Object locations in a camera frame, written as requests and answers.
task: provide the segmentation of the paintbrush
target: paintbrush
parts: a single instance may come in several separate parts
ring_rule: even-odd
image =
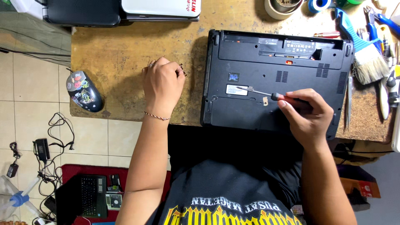
[[[356,49],[353,65],[360,83],[369,84],[385,77],[389,73],[388,65],[374,46],[379,39],[369,42],[361,39],[357,36],[350,18],[343,10],[336,8],[335,15],[336,18],[339,18],[340,28],[353,41]]]

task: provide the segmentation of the white laptop lid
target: white laptop lid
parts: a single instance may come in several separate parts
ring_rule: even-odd
[[[201,0],[122,0],[122,9],[129,14],[182,16],[200,15]]]

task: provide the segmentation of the computer mouse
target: computer mouse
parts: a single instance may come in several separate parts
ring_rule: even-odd
[[[96,113],[103,108],[103,100],[93,82],[82,70],[73,72],[66,82],[68,94],[84,110]]]

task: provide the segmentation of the laptop vent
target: laptop vent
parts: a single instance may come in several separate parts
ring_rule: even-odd
[[[329,69],[330,64],[318,63],[318,68],[326,68]]]
[[[338,88],[336,89],[336,94],[344,94],[344,89],[346,87],[348,73],[341,72],[339,77]]]
[[[277,71],[276,72],[276,82],[282,82],[282,83],[287,83],[288,81],[288,74],[289,72],[287,71]]]
[[[336,125],[330,125],[330,126],[328,127],[328,131],[326,132],[326,135],[327,135],[327,136],[335,136],[337,130],[338,130],[338,126],[336,126]]]
[[[329,70],[328,69],[317,69],[317,77],[323,77],[327,78],[328,77]]]
[[[211,113],[210,112],[204,113],[204,122],[207,122],[207,123],[211,122]]]

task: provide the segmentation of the worn wooden desk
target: worn wooden desk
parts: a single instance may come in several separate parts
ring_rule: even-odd
[[[348,9],[354,27],[365,27],[362,5]],[[141,69],[165,56],[183,63],[188,73],[181,100],[171,123],[200,125],[200,107],[210,29],[240,30],[312,36],[335,30],[333,14],[325,10],[313,15],[304,4],[286,20],[272,19],[264,0],[203,0],[199,22],[135,22],[117,28],[77,28],[72,35],[72,70],[84,70],[105,98],[105,107],[90,113],[71,101],[71,114],[78,117],[141,121],[145,107]],[[393,116],[382,121],[374,85],[353,93],[349,131],[341,114],[336,137],[390,141]]]

